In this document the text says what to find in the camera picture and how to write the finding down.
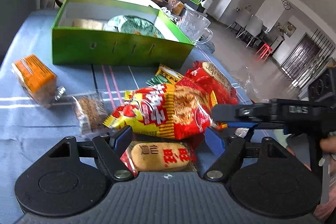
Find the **red packaging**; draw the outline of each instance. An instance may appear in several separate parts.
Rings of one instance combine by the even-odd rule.
[[[195,61],[193,69],[188,70],[185,76],[194,80],[208,94],[214,92],[218,104],[238,104],[236,89],[212,63]]]
[[[185,139],[212,125],[210,96],[186,77],[177,85],[160,84],[125,92],[125,104],[104,121],[109,128],[130,125],[134,133]]]

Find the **glass pitcher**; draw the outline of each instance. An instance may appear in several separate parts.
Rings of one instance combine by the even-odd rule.
[[[179,28],[194,44],[205,44],[212,38],[212,31],[207,28],[210,23],[201,13],[186,9]],[[209,36],[199,42],[204,30],[209,33]]]

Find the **snack bag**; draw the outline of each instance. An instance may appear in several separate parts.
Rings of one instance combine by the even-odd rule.
[[[81,134],[85,135],[99,129],[108,115],[100,94],[89,94],[78,98],[73,96],[72,98]]]
[[[160,84],[125,92],[125,104],[103,124],[115,129],[130,125],[134,133],[172,139],[203,133],[212,125],[210,97],[185,79],[178,85]]]
[[[139,171],[196,171],[194,153],[179,142],[132,141],[121,160],[135,175]]]
[[[195,61],[193,69],[188,70],[185,76],[194,80],[209,94],[213,92],[218,104],[238,104],[236,89],[212,63]]]
[[[147,85],[177,84],[184,76],[166,65],[160,64],[155,76],[146,82]]]
[[[57,76],[32,54],[12,63],[24,91],[39,105],[50,107],[55,100]]]

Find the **cookie package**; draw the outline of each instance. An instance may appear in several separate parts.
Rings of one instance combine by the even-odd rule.
[[[121,161],[135,175],[139,171],[196,171],[196,157],[186,143],[132,141]]]
[[[56,74],[36,55],[32,54],[12,63],[12,71],[24,91],[39,105],[49,108],[55,100],[59,99]]]
[[[102,128],[102,123],[107,117],[104,102],[99,93],[72,97],[73,108],[79,120],[80,132],[83,135],[94,133]]]
[[[215,101],[185,77],[177,85],[126,91],[125,103],[103,124],[113,129],[130,125],[134,133],[181,140],[203,133],[208,126],[226,127],[211,120],[210,109]]]

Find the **green gift box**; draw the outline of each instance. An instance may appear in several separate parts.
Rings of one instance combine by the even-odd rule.
[[[103,25],[115,16],[146,19],[165,39],[73,27],[85,19]],[[161,11],[122,0],[65,0],[52,27],[52,62],[62,64],[157,66],[180,68],[194,44]]]

